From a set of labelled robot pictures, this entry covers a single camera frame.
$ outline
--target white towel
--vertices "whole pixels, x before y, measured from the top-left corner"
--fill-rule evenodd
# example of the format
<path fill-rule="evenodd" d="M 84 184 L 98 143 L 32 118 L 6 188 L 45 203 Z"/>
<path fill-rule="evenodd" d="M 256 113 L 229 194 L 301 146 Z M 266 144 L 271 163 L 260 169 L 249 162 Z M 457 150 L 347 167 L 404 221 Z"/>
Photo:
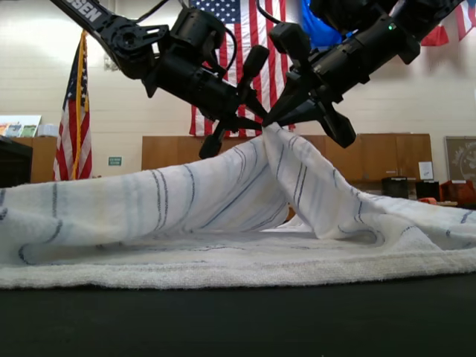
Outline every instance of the white towel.
<path fill-rule="evenodd" d="M 285 225 L 287 202 L 297 216 Z M 193 164 L 0 190 L 0 287 L 302 286 L 476 271 L 476 213 L 363 193 L 277 124 Z"/>

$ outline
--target wall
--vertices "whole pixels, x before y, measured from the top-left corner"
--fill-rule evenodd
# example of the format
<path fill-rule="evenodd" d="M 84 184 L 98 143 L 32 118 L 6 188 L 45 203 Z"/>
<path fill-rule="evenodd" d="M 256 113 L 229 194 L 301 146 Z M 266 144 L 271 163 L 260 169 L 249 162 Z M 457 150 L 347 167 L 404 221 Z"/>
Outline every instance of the wall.
<path fill-rule="evenodd" d="M 139 16 L 156 0 L 118 0 L 116 11 Z M 289 16 L 299 18 L 299 1 L 289 0 Z M 149 23 L 171 25 L 179 12 L 171 1 Z M 476 32 L 458 42 L 449 20 L 451 44 L 423 49 L 412 65 L 395 59 L 371 83 L 345 95 L 338 109 L 357 132 L 429 132 L 435 174 L 446 179 L 445 135 L 476 135 Z M 41 114 L 58 124 L 80 29 L 47 0 L 0 0 L 0 115 Z M 89 40 L 89 92 L 94 174 L 115 175 L 141 168 L 143 135 L 186 135 L 190 106 L 158 91 L 148 99 L 138 81 L 103 70 L 103 51 Z M 322 133 L 316 123 L 299 132 Z M 122 155 L 123 166 L 107 167 Z"/>

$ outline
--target black speaker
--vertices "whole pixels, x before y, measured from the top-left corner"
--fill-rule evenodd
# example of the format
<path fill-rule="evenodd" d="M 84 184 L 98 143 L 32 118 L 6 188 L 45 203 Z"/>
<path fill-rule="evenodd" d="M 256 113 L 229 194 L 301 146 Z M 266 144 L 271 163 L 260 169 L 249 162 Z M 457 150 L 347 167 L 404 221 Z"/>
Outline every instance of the black speaker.
<path fill-rule="evenodd" d="M 420 181 L 415 184 L 416 197 L 418 199 L 436 199 L 441 201 L 440 197 L 440 183 L 438 181 Z"/>
<path fill-rule="evenodd" d="M 408 199 L 408 180 L 406 177 L 382 179 L 382 195 L 396 199 Z"/>
<path fill-rule="evenodd" d="M 0 135 L 0 188 L 28 184 L 33 149 Z"/>

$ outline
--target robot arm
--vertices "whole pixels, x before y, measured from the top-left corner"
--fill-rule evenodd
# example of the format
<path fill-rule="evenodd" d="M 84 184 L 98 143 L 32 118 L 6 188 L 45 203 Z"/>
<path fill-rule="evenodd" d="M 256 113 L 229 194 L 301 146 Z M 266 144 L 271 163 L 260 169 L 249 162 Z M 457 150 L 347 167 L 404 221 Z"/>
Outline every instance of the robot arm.
<path fill-rule="evenodd" d="M 206 118 L 219 121 L 202 147 L 201 158 L 218 153 L 227 130 L 261 129 L 255 121 L 238 117 L 237 110 L 245 104 L 254 114 L 262 118 L 267 115 L 251 89 L 251 81 L 260 73 L 269 51 L 262 46 L 252 48 L 238 86 L 226 82 L 226 68 L 218 64 L 215 55 L 226 29 L 215 16 L 185 7 L 169 29 L 166 25 L 140 26 L 136 20 L 113 14 L 96 0 L 51 1 L 87 30 L 127 77 L 141 80 L 149 97 L 162 88 L 198 107 Z M 155 43 L 159 55 L 153 52 Z"/>
<path fill-rule="evenodd" d="M 317 17 L 341 33 L 354 34 L 328 51 L 311 51 L 309 38 L 298 24 L 274 21 L 269 36 L 276 49 L 292 59 L 286 86 L 269 113 L 259 103 L 251 81 L 263 67 L 268 50 L 252 49 L 238 86 L 224 81 L 225 68 L 216 61 L 215 50 L 225 36 L 225 26 L 213 15 L 184 8 L 173 28 L 142 27 L 138 21 L 117 16 L 97 0 L 51 0 L 103 46 L 119 69 L 139 79 L 149 97 L 162 88 L 197 106 L 212 121 L 219 121 L 207 138 L 201 158 L 214 156 L 226 130 L 260 129 L 252 120 L 237 117 L 245 104 L 264 118 L 263 125 L 317 120 L 335 142 L 348 147 L 356 134 L 348 118 L 332 104 L 386 62 L 400 56 L 408 64 L 419 55 L 419 42 L 447 17 L 462 0 L 312 0 Z M 167 0 L 162 0 L 160 7 Z M 269 19 L 272 16 L 260 8 Z M 159 55 L 152 45 L 157 43 Z"/>
<path fill-rule="evenodd" d="M 348 147 L 356 134 L 332 103 L 400 56 L 409 64 L 419 42 L 462 0 L 312 0 L 311 10 L 341 33 L 354 34 L 328 51 L 311 51 L 300 26 L 280 23 L 270 33 L 276 48 L 293 62 L 284 92 L 263 125 L 317 120 L 337 144 Z"/>

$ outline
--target hanging flag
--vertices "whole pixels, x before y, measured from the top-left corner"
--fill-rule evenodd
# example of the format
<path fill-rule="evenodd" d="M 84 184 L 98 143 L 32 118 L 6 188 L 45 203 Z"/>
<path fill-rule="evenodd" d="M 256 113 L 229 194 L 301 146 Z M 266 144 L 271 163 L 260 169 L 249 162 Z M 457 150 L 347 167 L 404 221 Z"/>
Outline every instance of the hanging flag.
<path fill-rule="evenodd" d="M 286 0 L 262 0 L 262 3 L 273 17 L 282 21 L 286 20 Z M 241 79 L 243 63 L 251 47 L 262 45 L 269 49 L 268 61 L 252 83 L 253 88 L 257 90 L 258 100 L 266 111 L 269 111 L 284 89 L 286 72 L 289 69 L 288 57 L 277 52 L 268 37 L 268 32 L 274 24 L 258 12 L 255 0 L 190 0 L 190 6 L 212 13 L 224 22 L 237 38 L 237 59 L 224 76 L 229 83 L 236 85 Z M 230 36 L 226 34 L 222 47 L 217 51 L 217 58 L 222 67 L 225 68 L 228 65 L 233 48 L 234 44 Z M 244 106 L 239 107 L 237 114 L 259 123 L 262 121 L 262 118 L 257 117 Z M 210 135 L 217 124 L 206 119 L 195 106 L 192 107 L 191 135 Z M 249 138 L 260 133 L 260 130 L 240 129 L 237 133 L 228 132 L 226 137 Z"/>
<path fill-rule="evenodd" d="M 463 1 L 455 10 L 460 41 L 476 25 L 476 0 Z"/>
<path fill-rule="evenodd" d="M 328 48 L 342 42 L 342 35 L 315 17 L 309 9 L 310 0 L 301 0 L 303 29 L 311 39 L 312 48 Z"/>
<path fill-rule="evenodd" d="M 86 32 L 83 31 L 62 106 L 57 154 L 54 159 L 55 181 L 92 177 L 87 56 Z"/>
<path fill-rule="evenodd" d="M 446 33 L 445 26 L 439 24 L 436 26 L 423 40 L 422 46 L 443 46 L 449 42 L 448 34 Z"/>

